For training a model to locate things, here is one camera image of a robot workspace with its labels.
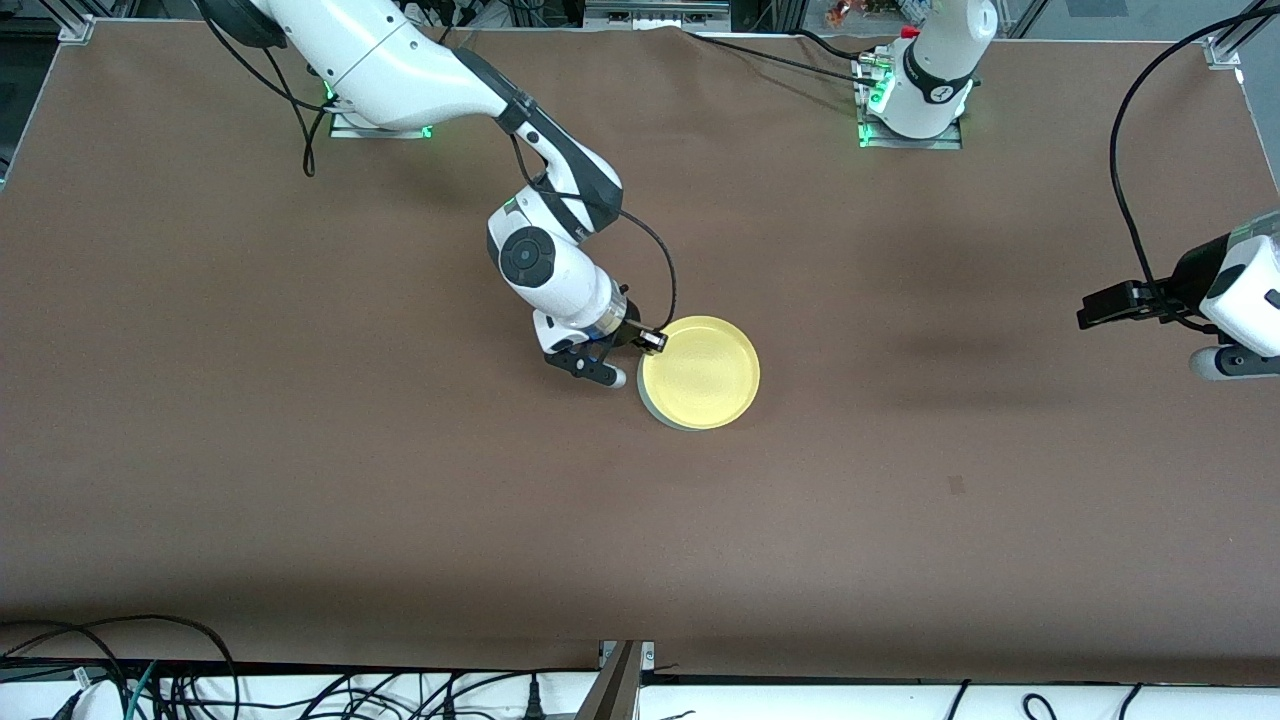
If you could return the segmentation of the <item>yellow round plate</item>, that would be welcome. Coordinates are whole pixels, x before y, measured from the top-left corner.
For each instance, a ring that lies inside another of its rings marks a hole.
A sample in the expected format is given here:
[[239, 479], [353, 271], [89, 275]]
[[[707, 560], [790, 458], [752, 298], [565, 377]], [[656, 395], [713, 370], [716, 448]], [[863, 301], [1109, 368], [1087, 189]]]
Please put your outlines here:
[[672, 395], [733, 393], [755, 400], [760, 361], [736, 325], [716, 316], [684, 316], [667, 325], [666, 334], [666, 350], [639, 363], [637, 389], [650, 386]]

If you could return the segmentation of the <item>pale green round plate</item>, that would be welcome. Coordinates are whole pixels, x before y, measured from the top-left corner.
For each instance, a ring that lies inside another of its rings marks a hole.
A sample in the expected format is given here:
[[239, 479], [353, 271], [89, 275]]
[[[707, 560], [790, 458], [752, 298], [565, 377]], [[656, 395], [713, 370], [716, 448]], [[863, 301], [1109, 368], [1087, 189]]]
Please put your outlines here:
[[754, 397], [718, 393], [664, 393], [640, 386], [644, 407], [662, 424], [676, 430], [703, 432], [727, 427], [750, 409]]

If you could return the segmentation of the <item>brown table cloth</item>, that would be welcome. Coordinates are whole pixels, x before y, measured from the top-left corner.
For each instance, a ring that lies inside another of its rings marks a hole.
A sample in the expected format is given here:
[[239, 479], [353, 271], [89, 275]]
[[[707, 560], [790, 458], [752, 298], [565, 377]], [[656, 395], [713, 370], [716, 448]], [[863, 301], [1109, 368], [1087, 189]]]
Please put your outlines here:
[[0, 620], [241, 661], [1280, 684], [1280, 380], [1076, 328], [1133, 278], [1107, 147], [1157, 44], [997, 44], [956, 152], [677, 29], [468, 46], [622, 176], [730, 425], [548, 366], [485, 118], [316, 145], [193, 22], [61, 47], [0, 191]]

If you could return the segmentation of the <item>aluminium profile beam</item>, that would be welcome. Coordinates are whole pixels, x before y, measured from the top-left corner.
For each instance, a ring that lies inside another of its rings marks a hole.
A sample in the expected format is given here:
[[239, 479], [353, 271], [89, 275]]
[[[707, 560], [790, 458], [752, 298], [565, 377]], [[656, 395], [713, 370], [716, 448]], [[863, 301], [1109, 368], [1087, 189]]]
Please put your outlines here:
[[600, 670], [573, 720], [637, 720], [637, 697], [645, 673], [655, 667], [652, 641], [604, 641]]

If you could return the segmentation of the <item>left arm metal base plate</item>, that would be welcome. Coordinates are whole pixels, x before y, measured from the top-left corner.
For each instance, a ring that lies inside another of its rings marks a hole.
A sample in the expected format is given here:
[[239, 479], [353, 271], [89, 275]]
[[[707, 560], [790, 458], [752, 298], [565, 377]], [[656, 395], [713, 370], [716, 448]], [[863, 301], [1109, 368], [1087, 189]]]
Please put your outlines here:
[[[895, 72], [887, 45], [872, 53], [861, 53], [851, 61], [854, 76], [869, 85], [855, 88], [858, 110], [858, 137], [863, 147], [959, 150], [963, 147], [960, 117], [965, 110], [964, 99], [972, 86], [966, 86], [959, 100], [941, 105], [923, 102], [918, 88]], [[929, 129], [948, 114], [948, 124], [931, 137], [915, 137], [899, 132], [899, 124], [908, 129]]]

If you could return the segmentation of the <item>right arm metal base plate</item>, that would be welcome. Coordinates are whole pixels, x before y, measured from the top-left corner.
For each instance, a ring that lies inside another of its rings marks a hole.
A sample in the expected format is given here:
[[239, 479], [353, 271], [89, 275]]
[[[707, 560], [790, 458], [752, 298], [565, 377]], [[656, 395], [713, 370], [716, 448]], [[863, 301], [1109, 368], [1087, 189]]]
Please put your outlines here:
[[412, 129], [390, 129], [375, 126], [357, 114], [349, 102], [337, 96], [326, 100], [326, 110], [332, 118], [329, 135], [333, 138], [420, 140], [433, 137], [431, 126]]

